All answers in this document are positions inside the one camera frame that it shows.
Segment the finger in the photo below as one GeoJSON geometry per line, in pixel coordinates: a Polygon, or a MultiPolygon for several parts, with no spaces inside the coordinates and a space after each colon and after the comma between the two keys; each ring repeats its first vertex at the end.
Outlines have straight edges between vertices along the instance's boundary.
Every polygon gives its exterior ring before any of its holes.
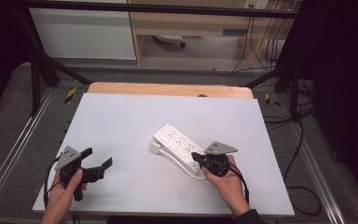
{"type": "Polygon", "coordinates": [[[71,181],[69,181],[68,186],[66,186],[66,191],[68,191],[69,193],[74,194],[75,189],[80,184],[82,176],[83,176],[83,170],[78,169],[76,171],[76,173],[74,174],[74,176],[72,176],[71,181]]]}
{"type": "Polygon", "coordinates": [[[60,170],[56,171],[56,174],[54,176],[53,183],[60,182],[60,170]]]}
{"type": "Polygon", "coordinates": [[[203,166],[201,167],[201,170],[202,170],[202,172],[204,173],[205,176],[211,174],[211,171],[209,171],[207,168],[205,168],[203,166]]]}
{"type": "Polygon", "coordinates": [[[227,155],[228,161],[235,165],[234,157],[232,155],[227,155]]]}

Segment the electrical outlet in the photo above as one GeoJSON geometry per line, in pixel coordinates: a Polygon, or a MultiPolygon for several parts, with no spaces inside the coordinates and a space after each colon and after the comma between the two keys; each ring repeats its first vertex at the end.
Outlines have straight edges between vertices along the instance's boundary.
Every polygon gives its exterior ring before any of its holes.
{"type": "Polygon", "coordinates": [[[245,6],[243,6],[243,8],[255,8],[256,4],[257,0],[246,0],[245,6]]]}
{"type": "Polygon", "coordinates": [[[157,143],[163,146],[163,150],[181,162],[188,171],[191,171],[194,175],[199,172],[200,166],[196,161],[193,161],[191,153],[204,154],[204,150],[193,140],[185,136],[170,123],[162,127],[153,137],[157,143]]]}
{"type": "Polygon", "coordinates": [[[255,9],[266,9],[269,0],[257,0],[255,4],[255,9]]]}

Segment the wooden table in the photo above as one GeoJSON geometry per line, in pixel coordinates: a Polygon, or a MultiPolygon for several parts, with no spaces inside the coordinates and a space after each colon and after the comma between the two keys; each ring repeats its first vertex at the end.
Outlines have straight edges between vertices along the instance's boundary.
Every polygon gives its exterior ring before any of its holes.
{"type": "Polygon", "coordinates": [[[94,82],[89,86],[88,93],[208,96],[247,99],[254,98],[252,91],[249,88],[243,87],[118,82],[94,82]]]}

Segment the wrist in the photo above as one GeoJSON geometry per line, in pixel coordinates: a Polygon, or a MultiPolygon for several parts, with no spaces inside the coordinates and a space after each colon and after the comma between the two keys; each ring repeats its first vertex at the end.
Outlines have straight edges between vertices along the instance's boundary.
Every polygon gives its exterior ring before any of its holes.
{"type": "Polygon", "coordinates": [[[227,203],[228,208],[231,210],[232,215],[238,217],[249,210],[251,210],[249,204],[246,202],[245,198],[237,198],[229,203],[227,203]]]}

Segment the white cable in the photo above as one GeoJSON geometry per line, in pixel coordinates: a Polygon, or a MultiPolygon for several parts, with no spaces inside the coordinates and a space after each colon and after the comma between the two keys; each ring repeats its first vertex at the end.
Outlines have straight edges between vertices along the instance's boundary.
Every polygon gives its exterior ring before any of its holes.
{"type": "Polygon", "coordinates": [[[176,161],[176,163],[178,163],[178,165],[179,165],[180,167],[182,167],[182,169],[183,169],[188,175],[190,175],[191,177],[193,177],[193,178],[195,178],[195,179],[198,179],[198,180],[204,180],[204,179],[205,179],[205,177],[202,178],[202,177],[197,177],[197,176],[195,176],[195,175],[192,175],[175,157],[173,157],[172,155],[170,155],[168,152],[166,152],[166,151],[164,151],[164,150],[162,150],[162,149],[160,149],[159,152],[164,153],[165,155],[167,155],[168,157],[170,157],[171,159],[173,159],[174,161],[176,161]]]}

